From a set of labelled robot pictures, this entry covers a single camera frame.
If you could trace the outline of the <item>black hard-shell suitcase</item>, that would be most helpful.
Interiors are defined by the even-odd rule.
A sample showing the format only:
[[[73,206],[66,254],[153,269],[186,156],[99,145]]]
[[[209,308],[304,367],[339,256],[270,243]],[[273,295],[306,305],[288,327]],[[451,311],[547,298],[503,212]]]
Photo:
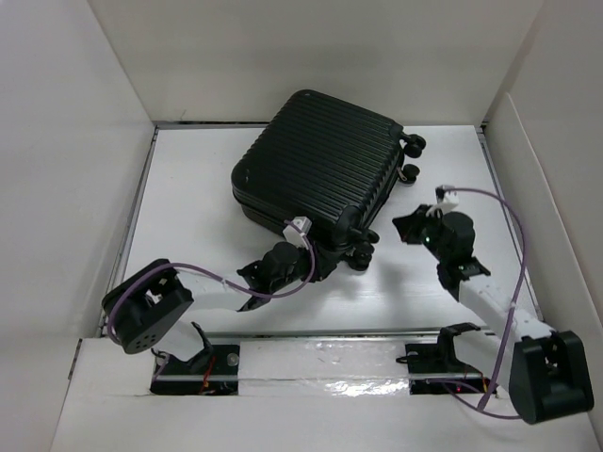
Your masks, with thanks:
[[[310,218],[311,242],[348,246],[343,261],[364,271],[379,240],[371,224],[405,158],[425,148],[424,137],[384,115],[302,89],[235,164],[232,191],[249,219],[276,234],[286,220]]]

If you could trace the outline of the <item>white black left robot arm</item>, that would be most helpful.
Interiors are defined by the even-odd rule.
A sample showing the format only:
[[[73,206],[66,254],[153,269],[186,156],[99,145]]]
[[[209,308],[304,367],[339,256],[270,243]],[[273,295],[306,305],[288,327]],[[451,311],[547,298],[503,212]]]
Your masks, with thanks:
[[[194,339],[201,331],[187,312],[228,310],[248,313],[275,299],[325,280],[350,255],[332,253],[306,237],[281,241],[232,279],[187,263],[156,259],[103,298],[107,336],[128,355],[152,349],[200,373],[209,365],[209,349]]]

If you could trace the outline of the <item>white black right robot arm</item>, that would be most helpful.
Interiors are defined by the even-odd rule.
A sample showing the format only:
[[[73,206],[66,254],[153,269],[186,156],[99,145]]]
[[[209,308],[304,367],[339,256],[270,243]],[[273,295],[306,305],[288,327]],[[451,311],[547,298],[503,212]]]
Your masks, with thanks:
[[[473,220],[421,204],[392,221],[400,240],[424,246],[437,260],[438,280],[490,330],[468,323],[445,327],[435,359],[447,370],[466,363],[506,391],[519,418],[534,425],[589,412],[595,397],[584,345],[572,331],[557,331],[496,284],[474,254]]]

